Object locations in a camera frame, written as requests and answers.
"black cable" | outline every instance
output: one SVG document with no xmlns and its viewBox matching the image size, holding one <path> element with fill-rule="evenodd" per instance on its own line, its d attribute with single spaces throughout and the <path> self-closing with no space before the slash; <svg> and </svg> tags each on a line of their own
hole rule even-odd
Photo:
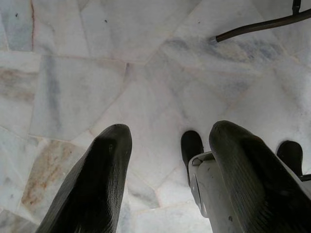
<svg viewBox="0 0 311 233">
<path fill-rule="evenodd" d="M 281 26 L 292 24 L 292 23 L 297 23 L 308 18 L 311 18 L 311 9 L 303 11 L 293 16 L 287 16 L 283 18 L 273 19 L 273 20 L 269 20 L 269 21 L 265 21 L 261 23 L 254 23 L 254 24 L 243 26 L 243 27 L 239 27 L 231 31 L 228 31 L 226 33 L 220 34 L 216 37 L 213 37 L 209 41 L 210 43 L 215 44 L 217 42 L 221 42 L 223 40 L 227 40 L 229 38 L 232 38 L 232 37 L 235 37 L 241 34 L 261 31 L 261 30 L 270 29 L 270 28 L 281 27 Z"/>
</svg>

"marble floor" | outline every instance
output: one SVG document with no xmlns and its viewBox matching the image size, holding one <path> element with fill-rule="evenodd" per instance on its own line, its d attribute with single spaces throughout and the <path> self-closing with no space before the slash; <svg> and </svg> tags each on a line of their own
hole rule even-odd
<svg viewBox="0 0 311 233">
<path fill-rule="evenodd" d="M 303 1 L 302 10 L 311 8 Z M 133 150 L 118 233 L 208 233 L 180 137 L 221 119 L 304 150 L 311 172 L 311 20 L 209 45 L 291 14 L 275 0 L 2 0 L 0 232 L 32 233 L 96 135 Z"/>
</svg>

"black hose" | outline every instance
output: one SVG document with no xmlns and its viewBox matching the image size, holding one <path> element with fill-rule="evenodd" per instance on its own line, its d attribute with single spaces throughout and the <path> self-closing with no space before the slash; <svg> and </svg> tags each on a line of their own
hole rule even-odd
<svg viewBox="0 0 311 233">
<path fill-rule="evenodd" d="M 243 26 L 243 27 L 239 27 L 239 28 L 233 29 L 231 31 L 228 31 L 226 33 L 216 36 L 216 41 L 215 41 L 215 38 L 211 39 L 210 41 L 221 42 L 223 40 L 227 40 L 229 38 L 232 38 L 232 37 L 235 37 L 241 34 L 285 26 L 285 25 L 289 25 L 292 23 L 303 21 L 308 18 L 311 18 L 311 9 L 303 11 L 293 16 L 287 16 L 283 18 L 273 19 L 273 20 L 269 20 L 269 21 L 265 21 L 261 23 L 254 23 L 254 24 Z"/>
</svg>

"floor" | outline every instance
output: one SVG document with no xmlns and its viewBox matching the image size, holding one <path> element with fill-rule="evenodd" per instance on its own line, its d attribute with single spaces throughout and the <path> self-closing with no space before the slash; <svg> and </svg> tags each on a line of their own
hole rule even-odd
<svg viewBox="0 0 311 233">
<path fill-rule="evenodd" d="M 303 1 L 302 10 L 311 8 Z M 304 149 L 311 172 L 311 20 L 209 45 L 291 14 L 291 0 L 2 0 L 0 232 L 32 233 L 91 141 L 127 124 L 118 233 L 208 233 L 180 137 L 221 119 Z"/>
</svg>

